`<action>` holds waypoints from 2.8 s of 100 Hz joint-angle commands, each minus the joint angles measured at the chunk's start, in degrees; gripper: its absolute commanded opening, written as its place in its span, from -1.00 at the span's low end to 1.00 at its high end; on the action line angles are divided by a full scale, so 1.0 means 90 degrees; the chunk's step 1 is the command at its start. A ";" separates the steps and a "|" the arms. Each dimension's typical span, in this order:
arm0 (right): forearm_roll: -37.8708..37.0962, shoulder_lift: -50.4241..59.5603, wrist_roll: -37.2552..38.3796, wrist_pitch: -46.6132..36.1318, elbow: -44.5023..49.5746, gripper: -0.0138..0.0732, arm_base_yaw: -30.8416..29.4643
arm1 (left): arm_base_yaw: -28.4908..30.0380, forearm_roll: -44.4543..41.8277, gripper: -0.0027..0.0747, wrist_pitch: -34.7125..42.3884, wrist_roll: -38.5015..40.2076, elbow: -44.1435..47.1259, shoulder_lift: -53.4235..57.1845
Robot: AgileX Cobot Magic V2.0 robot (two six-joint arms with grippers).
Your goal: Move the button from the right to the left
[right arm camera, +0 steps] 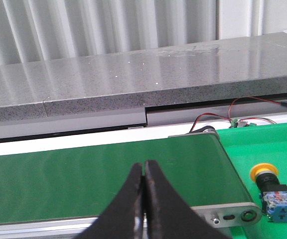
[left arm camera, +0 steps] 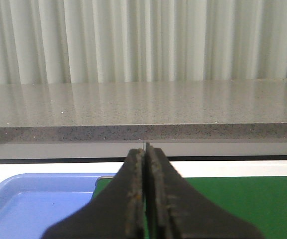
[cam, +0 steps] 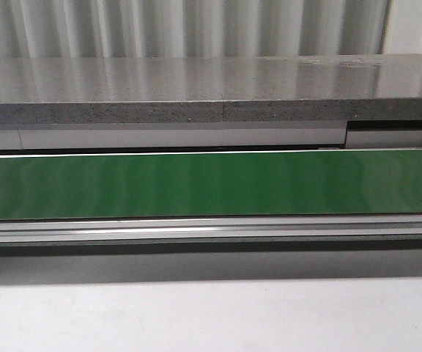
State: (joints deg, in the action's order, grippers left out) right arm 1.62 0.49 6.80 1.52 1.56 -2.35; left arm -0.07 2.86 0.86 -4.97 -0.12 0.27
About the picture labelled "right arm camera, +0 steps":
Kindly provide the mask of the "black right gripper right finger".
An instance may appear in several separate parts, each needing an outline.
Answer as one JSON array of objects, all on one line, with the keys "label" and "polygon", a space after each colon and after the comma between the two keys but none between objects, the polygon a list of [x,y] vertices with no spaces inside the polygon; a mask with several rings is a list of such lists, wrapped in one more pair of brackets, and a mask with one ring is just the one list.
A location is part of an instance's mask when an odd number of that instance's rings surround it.
[{"label": "black right gripper right finger", "polygon": [[155,160],[145,162],[147,233],[150,239],[227,239],[181,198]]}]

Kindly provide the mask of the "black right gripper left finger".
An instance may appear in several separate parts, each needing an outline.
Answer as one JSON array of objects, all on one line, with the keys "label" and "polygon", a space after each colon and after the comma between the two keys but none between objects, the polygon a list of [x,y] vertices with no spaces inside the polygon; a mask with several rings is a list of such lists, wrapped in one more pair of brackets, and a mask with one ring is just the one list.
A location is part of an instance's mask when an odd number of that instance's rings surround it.
[{"label": "black right gripper left finger", "polygon": [[118,194],[78,239],[141,239],[144,211],[142,164],[135,163]]}]

